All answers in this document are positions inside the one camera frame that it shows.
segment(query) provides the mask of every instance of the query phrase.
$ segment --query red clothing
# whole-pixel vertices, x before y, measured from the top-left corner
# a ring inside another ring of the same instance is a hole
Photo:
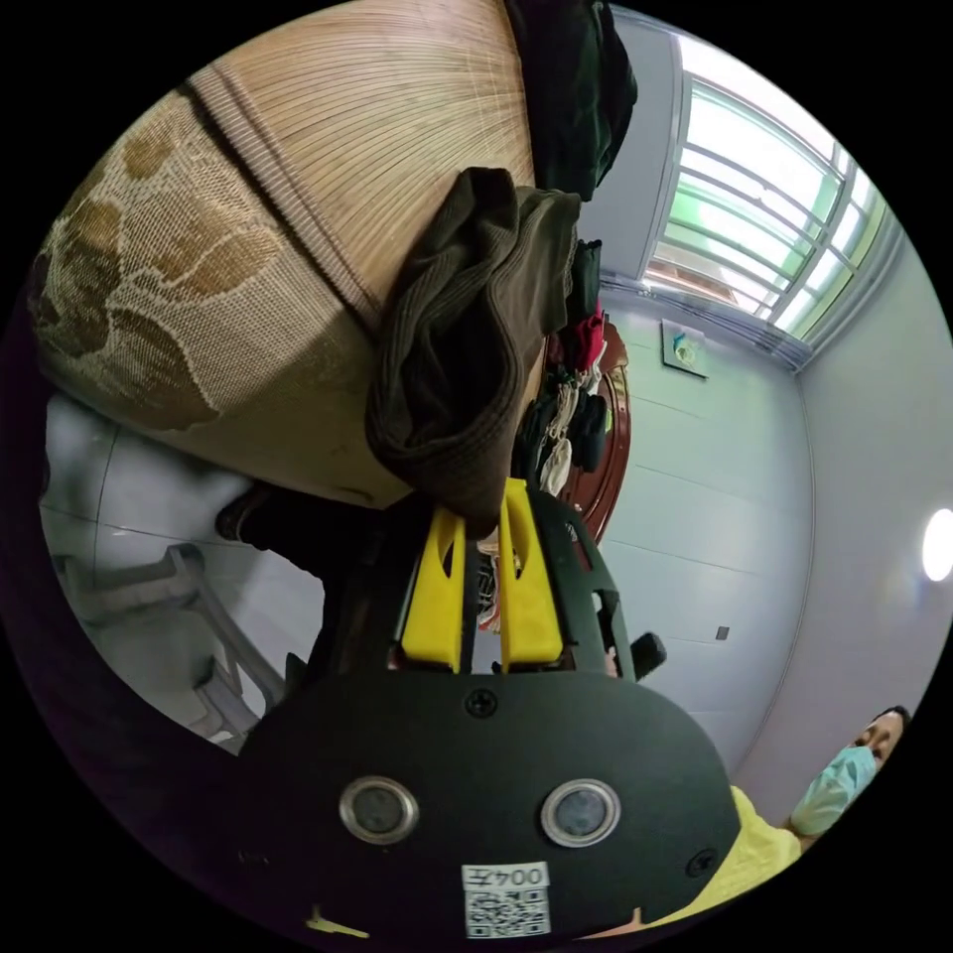
[[[589,316],[583,322],[580,322],[574,328],[578,346],[576,354],[579,356],[577,366],[574,370],[581,373],[589,370],[599,359],[599,354],[603,349],[603,324],[604,324],[602,305],[596,304],[596,313]]]

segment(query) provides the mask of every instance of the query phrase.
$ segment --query label sticker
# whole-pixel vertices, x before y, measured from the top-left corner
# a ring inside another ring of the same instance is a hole
[[[464,865],[467,937],[504,940],[551,932],[549,869],[532,864]]]

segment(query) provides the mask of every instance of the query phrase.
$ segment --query dark green jacket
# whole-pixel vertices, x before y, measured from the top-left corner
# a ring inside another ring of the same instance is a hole
[[[638,96],[602,0],[505,0],[523,67],[539,189],[584,202],[613,167]]]

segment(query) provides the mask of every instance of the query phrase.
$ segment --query blue surgical mask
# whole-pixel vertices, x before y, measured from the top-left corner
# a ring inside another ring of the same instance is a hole
[[[823,834],[876,776],[877,762],[869,748],[844,748],[818,774],[794,808],[791,826],[805,837]]]

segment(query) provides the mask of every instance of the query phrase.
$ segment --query white wall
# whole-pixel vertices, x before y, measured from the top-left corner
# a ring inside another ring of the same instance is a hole
[[[603,268],[638,277],[656,210],[665,200],[660,190],[671,168],[681,64],[670,33],[633,22],[624,10],[613,8],[613,15],[638,83],[638,101],[611,171],[592,201],[583,204],[579,234],[603,241]]]
[[[811,473],[795,379],[708,339],[709,379],[661,363],[655,303],[604,297],[628,351],[632,442],[602,551],[631,638],[668,661],[645,684],[694,715],[734,770],[790,654],[811,545]],[[730,628],[716,641],[720,625]]]
[[[778,822],[890,705],[913,709],[953,617],[923,530],[953,506],[953,347],[905,239],[876,298],[801,375],[817,525],[804,619],[777,701],[739,773]]]

